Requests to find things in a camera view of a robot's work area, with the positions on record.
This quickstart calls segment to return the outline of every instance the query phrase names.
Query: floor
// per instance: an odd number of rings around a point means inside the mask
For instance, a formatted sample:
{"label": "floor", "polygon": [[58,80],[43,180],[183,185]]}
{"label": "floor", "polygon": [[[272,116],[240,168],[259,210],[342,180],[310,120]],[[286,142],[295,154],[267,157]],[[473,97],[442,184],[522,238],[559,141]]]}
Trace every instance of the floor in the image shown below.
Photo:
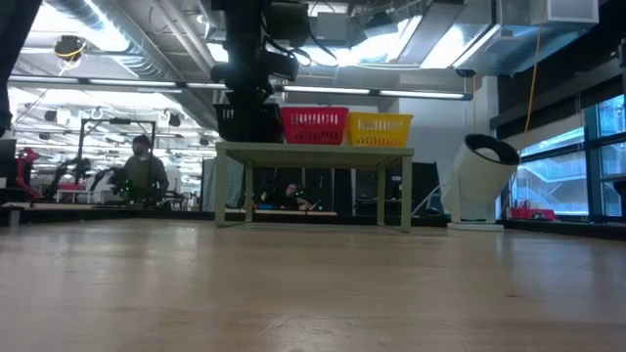
{"label": "floor", "polygon": [[0,229],[0,351],[626,351],[626,244],[170,220]]}

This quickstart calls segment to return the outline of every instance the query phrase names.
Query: wall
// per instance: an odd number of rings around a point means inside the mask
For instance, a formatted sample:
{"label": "wall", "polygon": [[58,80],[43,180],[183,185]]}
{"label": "wall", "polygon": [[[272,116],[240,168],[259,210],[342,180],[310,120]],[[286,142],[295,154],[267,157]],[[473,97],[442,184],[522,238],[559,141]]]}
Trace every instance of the wall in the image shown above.
{"label": "wall", "polygon": [[497,97],[497,79],[485,77],[472,102],[399,99],[398,111],[414,116],[407,143],[415,149],[413,161],[436,162],[439,182],[447,184],[465,136],[474,132],[490,134],[489,118],[497,114]]}

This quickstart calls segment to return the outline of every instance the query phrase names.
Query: ductwork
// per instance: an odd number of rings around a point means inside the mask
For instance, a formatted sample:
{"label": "ductwork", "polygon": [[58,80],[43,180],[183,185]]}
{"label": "ductwork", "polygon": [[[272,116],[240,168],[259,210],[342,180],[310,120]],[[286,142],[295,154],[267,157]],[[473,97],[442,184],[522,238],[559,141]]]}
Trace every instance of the ductwork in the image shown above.
{"label": "ductwork", "polygon": [[[155,46],[142,28],[112,0],[47,0],[57,11],[83,22],[94,30],[103,30],[102,16],[124,36],[129,47],[128,57],[115,58],[141,79],[177,81],[183,76]],[[194,93],[184,90],[181,94],[170,94],[190,114],[200,127],[217,130],[215,110],[207,106]]]}

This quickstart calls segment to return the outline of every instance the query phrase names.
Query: black curtain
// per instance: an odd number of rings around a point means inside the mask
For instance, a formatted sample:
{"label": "black curtain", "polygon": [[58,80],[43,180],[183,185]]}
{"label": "black curtain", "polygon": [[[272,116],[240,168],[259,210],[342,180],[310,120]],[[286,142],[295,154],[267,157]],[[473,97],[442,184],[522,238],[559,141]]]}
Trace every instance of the black curtain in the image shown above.
{"label": "black curtain", "polygon": [[11,127],[7,82],[42,0],[2,0],[0,5],[0,136]]}

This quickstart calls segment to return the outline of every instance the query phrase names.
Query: table leg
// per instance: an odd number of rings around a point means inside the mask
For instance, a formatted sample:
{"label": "table leg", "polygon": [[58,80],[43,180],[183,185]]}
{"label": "table leg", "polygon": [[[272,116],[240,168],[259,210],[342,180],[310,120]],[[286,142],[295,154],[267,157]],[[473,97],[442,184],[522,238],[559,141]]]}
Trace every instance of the table leg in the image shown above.
{"label": "table leg", "polygon": [[215,157],[215,225],[226,225],[226,151],[217,150]]}
{"label": "table leg", "polygon": [[411,197],[413,195],[413,158],[402,157],[402,219],[400,231],[411,232]]}
{"label": "table leg", "polygon": [[252,199],[254,195],[253,170],[252,165],[246,165],[246,222],[252,221],[252,212],[254,211],[254,200]]}
{"label": "table leg", "polygon": [[378,202],[377,202],[377,216],[376,222],[379,226],[384,226],[384,178],[385,175],[384,167],[379,169],[379,191],[377,193]]}

